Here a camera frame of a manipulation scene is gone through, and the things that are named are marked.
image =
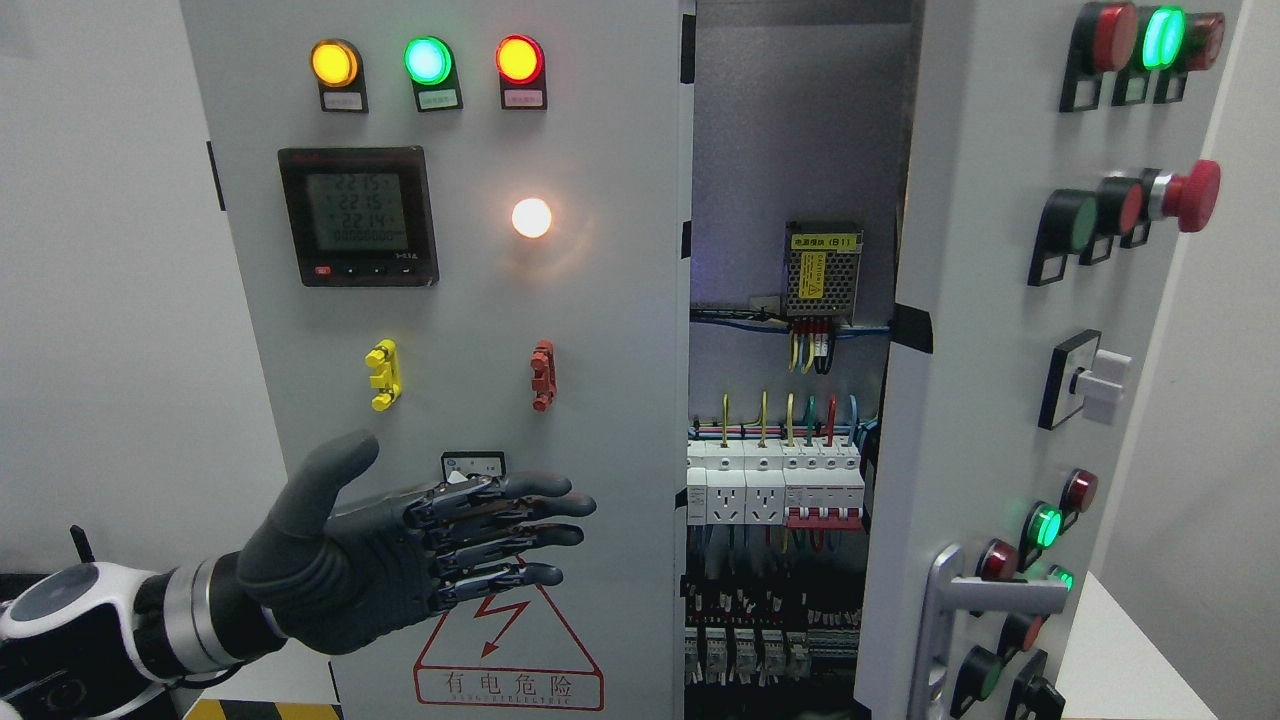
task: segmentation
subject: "robotic hand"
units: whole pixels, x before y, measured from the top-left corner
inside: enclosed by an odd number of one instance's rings
[[[166,574],[76,565],[29,588],[0,614],[0,719],[175,717],[168,688],[287,638],[346,653],[466,600],[557,584],[550,565],[497,561],[577,544],[573,525],[526,521],[595,510],[558,475],[454,473],[334,514],[376,456],[367,433],[316,448],[242,552]]]
[[[492,564],[548,544],[577,544],[582,530],[524,524],[581,518],[595,501],[567,478],[454,474],[330,516],[338,491],[378,456],[378,441],[352,434],[315,450],[244,546],[239,584],[288,637],[329,655],[420,623],[461,601],[520,585],[554,585],[559,569]]]

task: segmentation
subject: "electrical hazard sign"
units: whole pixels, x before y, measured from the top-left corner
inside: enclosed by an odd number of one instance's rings
[[[604,674],[541,585],[440,616],[413,667],[422,705],[604,710]]]

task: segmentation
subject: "yellow terminal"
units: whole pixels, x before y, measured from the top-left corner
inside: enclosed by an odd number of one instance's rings
[[[399,356],[396,354],[396,341],[383,338],[365,354],[365,365],[372,370],[372,374],[369,375],[369,387],[378,391],[371,405],[375,411],[383,413],[401,396]]]

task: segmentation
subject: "green indicator light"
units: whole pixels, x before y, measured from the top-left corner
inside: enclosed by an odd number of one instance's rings
[[[1027,539],[1041,550],[1047,550],[1057,541],[1062,529],[1062,511],[1042,502],[1032,511],[1032,521],[1027,525]]]
[[[1071,588],[1075,587],[1075,574],[1068,570],[1066,568],[1059,568],[1057,565],[1055,565],[1052,569],[1050,569],[1048,574],[1051,578],[1057,578],[1059,580],[1062,580],[1062,583],[1066,585],[1066,592],[1071,592]]]
[[[422,85],[439,85],[453,72],[453,53],[435,37],[416,37],[404,47],[404,69]]]
[[[1174,64],[1187,35],[1187,13],[1176,5],[1161,5],[1151,14],[1142,37],[1142,65],[1162,70]]]
[[[991,693],[996,692],[996,684],[1000,683],[1001,670],[1004,670],[1004,666],[997,664],[987,671],[987,676],[982,679],[982,691],[978,693],[978,700],[987,700],[991,697]]]

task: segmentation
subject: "yellow indicator light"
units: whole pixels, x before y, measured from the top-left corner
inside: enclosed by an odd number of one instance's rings
[[[498,72],[516,85],[526,85],[543,72],[543,49],[531,37],[512,35],[498,44]]]
[[[540,197],[526,197],[516,202],[516,208],[511,211],[511,225],[530,240],[543,237],[552,229],[550,205]]]
[[[311,72],[328,87],[347,87],[360,74],[360,58],[344,40],[321,40],[311,49]]]

